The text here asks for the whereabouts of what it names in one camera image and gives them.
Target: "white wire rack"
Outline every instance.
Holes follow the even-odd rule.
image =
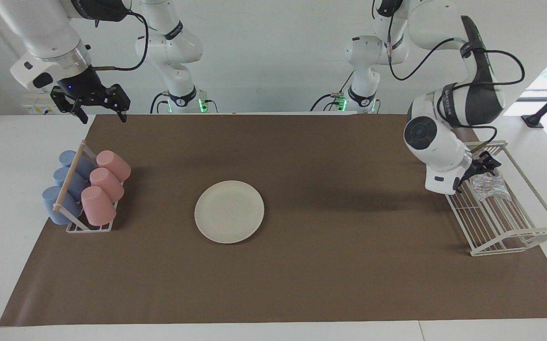
[[[480,144],[466,143],[468,147]],[[547,212],[546,202],[507,150],[507,142],[492,142],[485,150],[491,155],[504,153]],[[480,201],[471,181],[465,181],[459,189],[462,193],[446,198],[469,242],[472,256],[522,252],[547,241],[547,227],[535,226],[509,184],[511,201],[496,197]]]

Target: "white table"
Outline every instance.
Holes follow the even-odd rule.
[[[546,132],[527,129],[516,117],[496,125],[547,201]],[[69,116],[0,116],[0,316],[46,220],[40,194],[52,184],[57,157],[75,149],[88,127]],[[547,243],[542,247],[547,255]],[[9,339],[538,341],[547,339],[547,319],[0,328],[0,340]]]

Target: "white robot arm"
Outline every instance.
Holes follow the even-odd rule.
[[[406,45],[403,41],[406,26],[411,40],[418,47],[427,50],[457,50],[466,65],[468,79],[448,84],[414,100],[408,110],[409,123],[404,130],[408,149],[427,164],[425,187],[433,192],[453,195],[463,181],[476,174],[493,172],[500,163],[488,153],[483,153],[475,160],[451,129],[485,125],[494,121],[505,105],[499,86],[509,84],[496,81],[488,50],[485,49],[477,26],[469,17],[458,13],[453,1],[377,0],[375,7],[378,14],[375,17],[375,32],[386,39],[354,39],[353,54],[356,47],[368,45],[376,56],[367,63],[363,61],[364,58],[357,58],[360,62],[350,59],[354,66],[370,64],[375,59],[377,64],[382,65],[404,61],[407,48],[402,48],[402,45]],[[523,74],[522,64],[516,61]],[[360,69],[362,72],[358,69],[356,67],[356,76],[360,73],[364,78],[364,68]],[[360,103],[354,99],[368,99],[368,96],[374,98],[373,91],[376,91],[377,84],[372,81],[354,81],[347,91],[348,109],[358,106],[362,112],[367,112],[367,106],[363,104],[371,105],[371,102],[364,100]]]
[[[69,17],[120,21],[128,14],[120,0],[0,0],[0,15],[27,49],[10,68],[12,75],[29,90],[57,84],[51,91],[55,104],[83,123],[88,117],[81,106],[103,106],[125,122],[131,100],[119,84],[101,84]]]
[[[146,63],[160,71],[168,88],[169,106],[174,113],[203,112],[202,96],[191,73],[182,64],[202,57],[202,43],[187,30],[176,14],[172,0],[141,0],[148,24],[155,32],[148,37]],[[137,54],[143,54],[144,41],[137,41]]]

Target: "plastic bag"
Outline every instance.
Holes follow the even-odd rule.
[[[496,197],[512,201],[511,194],[505,184],[503,175],[497,171],[496,176],[490,174],[475,175],[471,178],[473,191],[479,201],[484,201],[488,198]]]

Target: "brown table mat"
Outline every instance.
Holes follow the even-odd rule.
[[[94,151],[132,166],[111,233],[47,222],[0,326],[547,317],[540,248],[470,257],[423,187],[404,116],[99,116]],[[235,245],[194,206],[229,179],[265,220]]]

